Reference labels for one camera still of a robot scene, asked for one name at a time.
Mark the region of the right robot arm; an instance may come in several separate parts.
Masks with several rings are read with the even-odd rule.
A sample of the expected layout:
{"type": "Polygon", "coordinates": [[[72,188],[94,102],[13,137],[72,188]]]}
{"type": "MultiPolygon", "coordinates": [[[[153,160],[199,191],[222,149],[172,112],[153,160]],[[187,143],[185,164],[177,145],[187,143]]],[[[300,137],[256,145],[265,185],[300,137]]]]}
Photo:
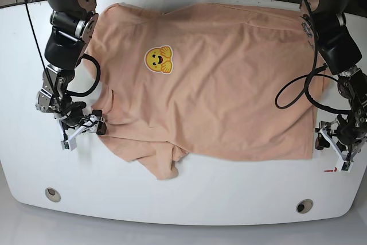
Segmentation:
{"type": "Polygon", "coordinates": [[[62,145],[71,148],[71,139],[66,131],[74,129],[74,135],[91,132],[104,135],[107,131],[102,111],[93,110],[85,115],[86,103],[74,102],[74,97],[90,95],[97,87],[101,69],[97,60],[86,54],[98,13],[95,12],[96,0],[47,0],[53,9],[50,16],[52,32],[41,60],[47,60],[42,75],[42,88],[37,94],[36,109],[52,113],[58,121],[63,134],[62,145]],[[85,92],[68,90],[68,84],[75,77],[75,69],[82,60],[90,61],[96,69],[95,81],[85,92]]]}

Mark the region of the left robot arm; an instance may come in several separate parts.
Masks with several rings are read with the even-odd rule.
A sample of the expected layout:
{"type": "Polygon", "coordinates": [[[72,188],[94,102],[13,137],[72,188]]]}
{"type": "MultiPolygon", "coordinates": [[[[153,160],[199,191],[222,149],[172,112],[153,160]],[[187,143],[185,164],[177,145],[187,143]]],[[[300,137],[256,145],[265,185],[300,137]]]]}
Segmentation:
{"type": "Polygon", "coordinates": [[[315,129],[315,148],[332,147],[338,156],[336,172],[351,171],[354,157],[366,143],[366,74],[357,66],[362,54],[346,26],[344,11],[348,3],[349,0],[301,1],[303,29],[314,56],[322,56],[324,64],[313,64],[310,73],[302,76],[304,87],[299,96],[285,106],[289,108],[305,96],[314,107],[336,115],[333,121],[321,121],[315,129]],[[322,105],[311,97],[313,77],[324,76],[326,69],[331,73],[329,78],[337,82],[339,94],[348,100],[349,110],[322,105]]]}

